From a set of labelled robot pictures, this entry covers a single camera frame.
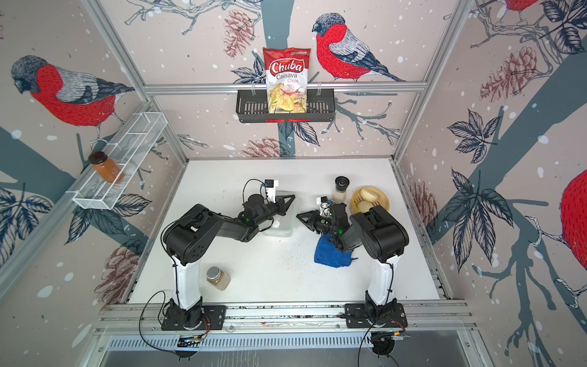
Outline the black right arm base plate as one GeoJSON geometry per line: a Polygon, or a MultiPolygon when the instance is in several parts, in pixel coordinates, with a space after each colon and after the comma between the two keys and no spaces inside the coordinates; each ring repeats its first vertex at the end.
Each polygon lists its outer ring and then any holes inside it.
{"type": "Polygon", "coordinates": [[[408,327],[403,304],[393,300],[384,306],[371,303],[345,304],[342,318],[349,329],[408,327]]]}

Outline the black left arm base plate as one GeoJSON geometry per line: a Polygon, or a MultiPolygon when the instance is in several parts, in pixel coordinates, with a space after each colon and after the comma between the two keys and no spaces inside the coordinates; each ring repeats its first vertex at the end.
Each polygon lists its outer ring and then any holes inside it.
{"type": "Polygon", "coordinates": [[[163,331],[221,330],[226,317],[225,305],[194,306],[183,310],[176,304],[164,307],[163,331]]]}

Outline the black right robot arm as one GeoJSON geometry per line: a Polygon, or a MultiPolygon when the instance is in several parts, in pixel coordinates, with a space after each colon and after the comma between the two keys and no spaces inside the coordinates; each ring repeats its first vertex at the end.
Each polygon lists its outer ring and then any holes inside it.
{"type": "Polygon", "coordinates": [[[383,324],[398,310],[394,294],[397,264],[409,244],[406,229],[382,206],[350,217],[344,203],[334,203],[325,217],[319,210],[299,213],[297,219],[312,232],[329,235],[334,248],[350,253],[365,249],[374,260],[371,279],[365,295],[365,311],[372,324],[383,324]]]}

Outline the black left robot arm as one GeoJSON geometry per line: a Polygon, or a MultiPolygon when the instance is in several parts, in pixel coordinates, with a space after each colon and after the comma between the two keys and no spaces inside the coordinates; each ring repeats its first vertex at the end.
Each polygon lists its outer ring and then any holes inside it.
{"type": "Polygon", "coordinates": [[[294,201],[293,194],[278,195],[274,201],[253,194],[235,218],[197,204],[166,227],[161,243],[175,269],[179,309],[187,313],[201,307],[200,260],[217,237],[248,243],[262,231],[262,223],[271,222],[276,216],[284,217],[294,201]]]}

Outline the translucent plastic lunch box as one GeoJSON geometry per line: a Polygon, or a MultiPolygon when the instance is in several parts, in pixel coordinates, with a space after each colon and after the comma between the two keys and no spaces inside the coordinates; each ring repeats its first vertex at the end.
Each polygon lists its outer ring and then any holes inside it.
{"type": "Polygon", "coordinates": [[[289,238],[292,236],[295,223],[297,221],[297,200],[294,199],[289,206],[285,216],[276,215],[274,217],[273,225],[270,229],[264,231],[262,235],[289,238]]]}

